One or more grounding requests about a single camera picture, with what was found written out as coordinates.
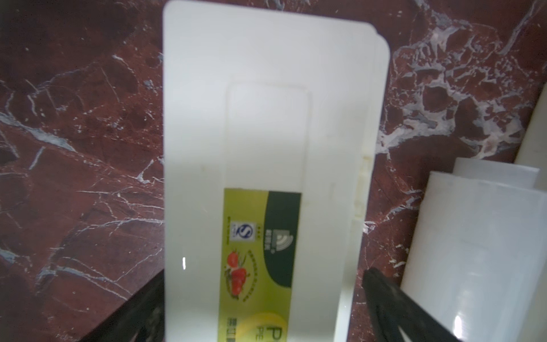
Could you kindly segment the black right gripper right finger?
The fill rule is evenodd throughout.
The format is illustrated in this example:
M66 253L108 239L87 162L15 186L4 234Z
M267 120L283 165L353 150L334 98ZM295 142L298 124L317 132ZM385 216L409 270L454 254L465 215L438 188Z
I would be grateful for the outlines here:
M362 287L377 341L457 341L380 270L363 273Z

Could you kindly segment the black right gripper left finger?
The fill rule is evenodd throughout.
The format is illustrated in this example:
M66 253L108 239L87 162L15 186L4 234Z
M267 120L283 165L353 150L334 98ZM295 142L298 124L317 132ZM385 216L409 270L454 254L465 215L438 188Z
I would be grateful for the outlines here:
M82 341L164 341L165 272L154 276Z

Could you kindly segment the white wrap dispenser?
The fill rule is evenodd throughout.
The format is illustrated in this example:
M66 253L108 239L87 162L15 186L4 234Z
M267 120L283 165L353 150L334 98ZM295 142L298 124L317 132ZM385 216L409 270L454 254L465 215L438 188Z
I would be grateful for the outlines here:
M168 341L345 341L390 48L362 21L163 10Z

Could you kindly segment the plastic wrap roll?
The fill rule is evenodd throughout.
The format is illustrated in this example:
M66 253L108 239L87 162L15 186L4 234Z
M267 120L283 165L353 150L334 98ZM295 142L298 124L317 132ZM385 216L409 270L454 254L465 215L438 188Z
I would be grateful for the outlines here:
M538 169L458 158L431 172L402 290L462 341L516 341L546 261Z

